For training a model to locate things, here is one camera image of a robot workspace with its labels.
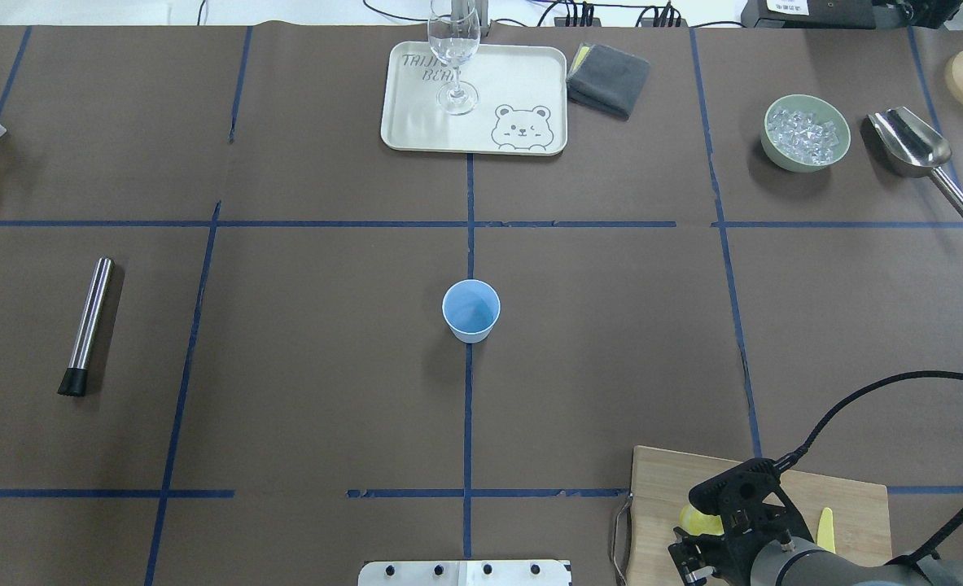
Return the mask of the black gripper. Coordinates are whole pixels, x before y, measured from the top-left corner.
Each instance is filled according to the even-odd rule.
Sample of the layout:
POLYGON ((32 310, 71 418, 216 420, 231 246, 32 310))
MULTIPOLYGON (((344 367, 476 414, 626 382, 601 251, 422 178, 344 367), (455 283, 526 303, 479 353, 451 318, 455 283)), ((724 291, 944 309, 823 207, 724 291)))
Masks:
POLYGON ((718 518, 722 531, 693 535, 675 527, 668 552, 683 584, 716 578, 729 585, 778 585, 787 566, 815 550, 808 524, 782 488, 785 469, 753 457, 689 491, 689 503, 718 518))

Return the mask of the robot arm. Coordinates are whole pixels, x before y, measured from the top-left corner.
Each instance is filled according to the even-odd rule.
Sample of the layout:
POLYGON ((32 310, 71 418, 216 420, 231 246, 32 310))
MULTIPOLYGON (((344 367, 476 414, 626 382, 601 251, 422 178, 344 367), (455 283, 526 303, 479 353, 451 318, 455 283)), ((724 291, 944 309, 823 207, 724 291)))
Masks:
POLYGON ((689 491, 689 503, 719 517, 723 531, 692 535, 675 527, 668 553, 683 584, 717 578, 729 585, 963 585, 963 558, 910 553, 862 566, 821 548, 784 493, 782 471, 753 457, 689 491))

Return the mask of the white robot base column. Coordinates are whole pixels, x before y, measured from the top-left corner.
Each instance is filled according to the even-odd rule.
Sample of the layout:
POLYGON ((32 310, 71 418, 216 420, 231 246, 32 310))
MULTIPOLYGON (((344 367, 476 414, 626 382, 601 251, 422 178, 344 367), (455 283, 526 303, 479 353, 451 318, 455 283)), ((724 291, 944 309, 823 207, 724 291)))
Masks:
POLYGON ((571 564, 556 559, 374 561, 358 585, 571 585, 571 564))

